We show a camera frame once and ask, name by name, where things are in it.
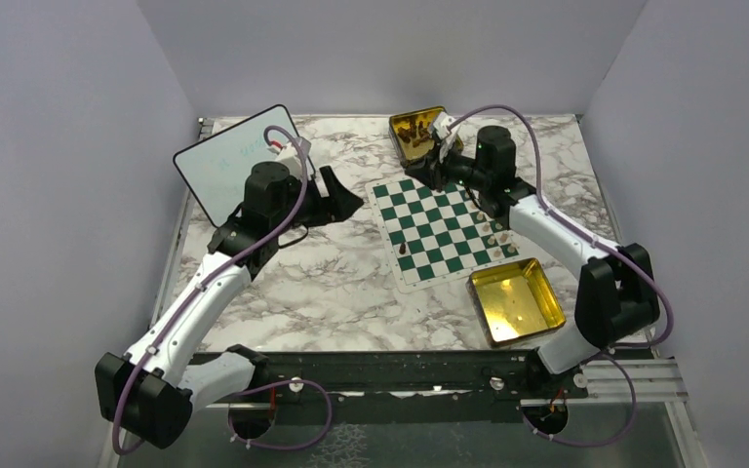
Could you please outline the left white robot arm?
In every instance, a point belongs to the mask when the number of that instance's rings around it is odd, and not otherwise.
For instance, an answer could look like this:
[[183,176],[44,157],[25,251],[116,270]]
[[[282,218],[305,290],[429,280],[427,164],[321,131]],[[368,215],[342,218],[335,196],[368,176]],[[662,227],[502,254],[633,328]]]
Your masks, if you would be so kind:
[[169,310],[121,356],[95,367],[101,415],[112,434],[136,435],[158,449],[174,443],[192,414],[226,396],[255,400],[267,387],[266,357],[234,345],[202,365],[191,360],[227,305],[279,251],[293,226],[343,222],[364,204],[333,169],[319,179],[295,175],[279,162],[255,164],[236,209],[212,236],[192,280]]

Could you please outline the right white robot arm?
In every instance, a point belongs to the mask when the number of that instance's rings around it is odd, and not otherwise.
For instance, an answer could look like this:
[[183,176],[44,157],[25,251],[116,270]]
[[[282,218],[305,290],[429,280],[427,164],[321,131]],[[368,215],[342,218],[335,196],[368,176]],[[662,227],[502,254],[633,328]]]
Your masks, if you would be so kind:
[[433,190],[449,183],[464,187],[480,211],[535,242],[578,282],[572,323],[539,346],[524,370],[532,394],[550,395],[564,372],[658,320],[649,253],[638,244],[620,247],[597,237],[539,198],[516,174],[517,146],[507,129],[481,128],[474,157],[456,147],[455,131],[429,126],[426,133],[433,146],[407,166],[408,176]]

